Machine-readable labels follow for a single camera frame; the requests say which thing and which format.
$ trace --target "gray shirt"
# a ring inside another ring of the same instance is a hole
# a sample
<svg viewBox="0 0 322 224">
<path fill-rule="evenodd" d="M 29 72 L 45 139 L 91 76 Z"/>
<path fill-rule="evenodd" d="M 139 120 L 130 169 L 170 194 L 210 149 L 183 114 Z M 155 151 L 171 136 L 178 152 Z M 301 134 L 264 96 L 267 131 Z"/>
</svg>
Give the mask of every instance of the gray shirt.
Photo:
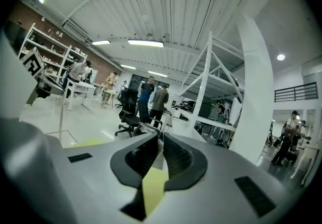
<svg viewBox="0 0 322 224">
<path fill-rule="evenodd" d="M 163 111 L 165 103 L 168 102 L 169 94 L 165 89 L 157 90 L 154 96 L 152 109 Z"/>
</svg>

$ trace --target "blue shirt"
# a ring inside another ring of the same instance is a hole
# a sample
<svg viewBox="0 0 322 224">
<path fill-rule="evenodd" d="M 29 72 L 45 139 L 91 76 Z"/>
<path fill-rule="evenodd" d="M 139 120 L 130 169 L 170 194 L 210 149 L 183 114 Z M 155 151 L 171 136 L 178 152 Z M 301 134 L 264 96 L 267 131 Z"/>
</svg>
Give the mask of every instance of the blue shirt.
<svg viewBox="0 0 322 224">
<path fill-rule="evenodd" d="M 154 85 L 149 85 L 148 83 L 144 83 L 141 85 L 142 92 L 140 94 L 139 100 L 143 100 L 149 102 L 149 98 L 152 92 L 154 92 Z"/>
</svg>

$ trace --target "brick wall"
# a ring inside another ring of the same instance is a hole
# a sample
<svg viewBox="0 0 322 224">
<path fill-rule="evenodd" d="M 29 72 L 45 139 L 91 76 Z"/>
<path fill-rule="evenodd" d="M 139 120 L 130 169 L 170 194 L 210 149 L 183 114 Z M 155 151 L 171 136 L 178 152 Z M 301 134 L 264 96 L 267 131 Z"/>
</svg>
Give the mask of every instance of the brick wall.
<svg viewBox="0 0 322 224">
<path fill-rule="evenodd" d="M 44 33 L 49 34 L 48 30 L 51 29 L 53 31 L 51 37 L 55 39 L 58 39 L 56 31 L 63 32 L 64 35 L 59 41 L 65 44 L 66 46 L 71 45 L 73 47 L 77 47 L 81 51 L 86 53 L 88 55 L 87 60 L 92 62 L 92 68 L 98 70 L 98 75 L 95 79 L 95 83 L 103 83 L 111 72 L 117 72 L 118 75 L 120 75 L 121 71 L 119 69 L 92 53 L 88 48 L 69 37 L 63 30 L 55 26 L 47 19 L 44 22 L 42 22 L 41 18 L 42 16 L 40 14 L 23 4 L 22 2 L 17 2 L 17 4 L 11 11 L 11 14 L 8 17 L 8 20 L 14 23 L 22 23 L 21 27 L 26 30 L 29 30 L 33 23 L 35 23 L 35 27 L 37 29 Z M 46 54 L 46 57 L 51 58 L 52 60 L 56 60 L 54 57 L 50 56 L 50 53 L 48 54 L 48 56 Z"/>
</svg>

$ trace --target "black railing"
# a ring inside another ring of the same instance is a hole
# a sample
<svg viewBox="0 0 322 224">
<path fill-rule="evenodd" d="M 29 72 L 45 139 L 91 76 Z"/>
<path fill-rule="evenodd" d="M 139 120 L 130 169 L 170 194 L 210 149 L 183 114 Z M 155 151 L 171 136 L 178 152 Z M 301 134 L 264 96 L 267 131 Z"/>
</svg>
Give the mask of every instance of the black railing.
<svg viewBox="0 0 322 224">
<path fill-rule="evenodd" d="M 274 102 L 317 99 L 316 82 L 274 91 Z"/>
</svg>

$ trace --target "air conditioner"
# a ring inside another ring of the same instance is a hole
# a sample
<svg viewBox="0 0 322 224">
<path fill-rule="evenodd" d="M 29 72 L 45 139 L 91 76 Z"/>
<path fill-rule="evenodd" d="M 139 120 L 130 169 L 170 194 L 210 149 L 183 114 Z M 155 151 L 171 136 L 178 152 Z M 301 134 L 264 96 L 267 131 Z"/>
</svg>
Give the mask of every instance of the air conditioner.
<svg viewBox="0 0 322 224">
<path fill-rule="evenodd" d="M 67 20 L 63 24 L 63 29 L 80 42 L 85 42 L 89 38 L 88 34 L 71 20 Z"/>
</svg>

